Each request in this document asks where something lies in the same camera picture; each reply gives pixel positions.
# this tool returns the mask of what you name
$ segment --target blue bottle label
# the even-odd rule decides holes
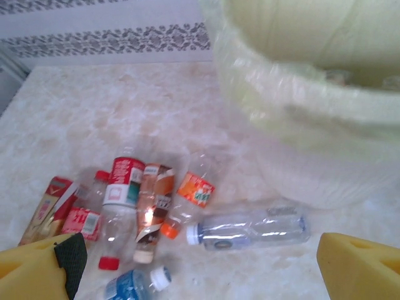
[[[129,271],[110,281],[104,293],[105,300],[142,300],[145,299],[144,291],[137,287],[143,284],[144,273],[139,270]]]

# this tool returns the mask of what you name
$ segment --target trash bag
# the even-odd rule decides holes
[[[393,84],[384,89],[386,78],[400,76],[399,1],[200,3],[221,91],[229,103],[239,107],[265,136],[295,151],[292,156],[315,154],[319,162],[322,156],[333,159],[331,164],[363,164],[353,174],[342,172],[341,180],[356,186],[348,188],[353,190],[349,194],[330,194],[340,198],[333,202],[359,201],[375,193],[377,185],[381,189],[400,179],[394,170],[386,174],[384,170],[400,166],[400,92],[393,91]],[[355,84],[328,80],[329,70],[351,73]],[[363,178],[361,173],[375,173],[375,166],[380,178]],[[329,172],[326,168],[320,172]],[[299,169],[296,162],[293,169]],[[316,180],[320,175],[310,176]],[[311,186],[302,193],[290,186],[293,182],[270,178],[278,181],[280,192],[292,190],[285,196],[311,204],[326,196]],[[328,181],[340,186],[337,179]],[[316,206],[339,206],[325,202]]]

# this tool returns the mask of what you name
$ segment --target clear plastic bottle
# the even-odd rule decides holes
[[[99,269],[117,270],[124,247],[136,232],[136,204],[144,163],[136,158],[135,147],[119,149],[109,177],[102,209]]]
[[[77,200],[62,227],[62,233],[82,233],[86,246],[91,247],[99,237],[99,220],[109,173],[98,171],[92,186],[80,186],[76,191]]]
[[[206,216],[186,228],[190,245],[204,244],[210,251],[298,244],[309,237],[304,212],[296,206]]]
[[[161,226],[160,231],[163,235],[175,239],[184,224],[195,221],[201,215],[220,179],[223,164],[216,152],[197,152],[191,155],[189,171],[177,190],[172,208]]]
[[[110,281],[106,288],[97,290],[97,300],[153,300],[159,291],[171,283],[171,275],[164,266],[145,273],[133,269]]]

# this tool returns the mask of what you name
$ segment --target white bottle cap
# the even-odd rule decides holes
[[[154,253],[150,251],[136,250],[133,260],[139,264],[149,264],[153,261]]]
[[[186,227],[186,241],[189,245],[200,244],[199,240],[199,224],[192,224]]]
[[[156,291],[162,291],[171,283],[171,274],[165,266],[158,267],[150,272],[150,280]]]

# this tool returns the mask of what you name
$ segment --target orange bottle label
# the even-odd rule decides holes
[[[177,193],[195,205],[205,208],[215,187],[199,176],[187,172]]]

